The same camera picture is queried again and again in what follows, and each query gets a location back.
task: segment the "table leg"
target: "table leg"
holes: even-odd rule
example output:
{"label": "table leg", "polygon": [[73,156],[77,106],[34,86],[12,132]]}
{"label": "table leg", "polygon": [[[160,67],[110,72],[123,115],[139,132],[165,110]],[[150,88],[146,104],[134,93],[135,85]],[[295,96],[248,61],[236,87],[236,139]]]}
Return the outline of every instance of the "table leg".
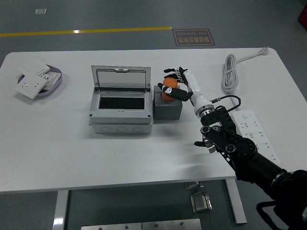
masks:
{"label": "table leg", "polygon": [[69,190],[58,191],[52,230],[64,230]]}
{"label": "table leg", "polygon": [[247,223],[235,179],[226,179],[227,190],[237,224]]}

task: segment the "transparent lid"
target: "transparent lid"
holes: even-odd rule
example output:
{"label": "transparent lid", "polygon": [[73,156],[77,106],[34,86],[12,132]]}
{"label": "transparent lid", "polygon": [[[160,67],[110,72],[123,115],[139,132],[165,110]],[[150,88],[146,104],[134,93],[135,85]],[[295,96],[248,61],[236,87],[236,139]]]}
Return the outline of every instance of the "transparent lid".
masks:
{"label": "transparent lid", "polygon": [[150,67],[92,66],[95,88],[140,90],[150,88]]}

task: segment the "black panel opening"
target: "black panel opening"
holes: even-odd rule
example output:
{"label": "black panel opening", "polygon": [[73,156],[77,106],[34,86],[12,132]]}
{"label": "black panel opening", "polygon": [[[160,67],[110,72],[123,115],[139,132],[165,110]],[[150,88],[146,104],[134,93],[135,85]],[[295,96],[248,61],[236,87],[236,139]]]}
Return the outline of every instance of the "black panel opening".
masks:
{"label": "black panel opening", "polygon": [[145,109],[145,98],[101,97],[99,109]]}

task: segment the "purple tray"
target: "purple tray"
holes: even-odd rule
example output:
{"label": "purple tray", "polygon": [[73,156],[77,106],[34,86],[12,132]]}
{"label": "purple tray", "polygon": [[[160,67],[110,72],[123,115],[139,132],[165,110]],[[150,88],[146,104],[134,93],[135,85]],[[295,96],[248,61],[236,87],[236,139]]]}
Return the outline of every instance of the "purple tray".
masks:
{"label": "purple tray", "polygon": [[[50,68],[51,72],[55,72],[55,73],[60,73],[61,77],[59,78],[59,80],[57,81],[57,83],[54,84],[54,86],[50,89],[50,90],[41,90],[37,96],[38,97],[42,97],[42,96],[46,96],[50,93],[52,93],[52,91],[54,91],[62,82],[62,72],[61,70],[59,70],[58,68],[55,68],[53,66],[47,65]],[[18,79],[18,83],[24,78],[24,75],[22,75],[19,79]]]}

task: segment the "screw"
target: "screw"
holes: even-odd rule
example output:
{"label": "screw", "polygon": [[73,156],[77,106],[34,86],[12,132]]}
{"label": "screw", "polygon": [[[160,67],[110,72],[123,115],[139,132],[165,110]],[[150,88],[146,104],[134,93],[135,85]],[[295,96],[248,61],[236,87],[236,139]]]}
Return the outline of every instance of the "screw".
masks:
{"label": "screw", "polygon": [[227,145],[225,147],[225,151],[228,152],[228,153],[234,152],[235,150],[236,150],[236,146],[233,145],[233,144]]}
{"label": "screw", "polygon": [[220,129],[221,129],[219,126],[213,126],[212,128],[213,128],[213,130],[216,131],[216,132],[220,131]]}

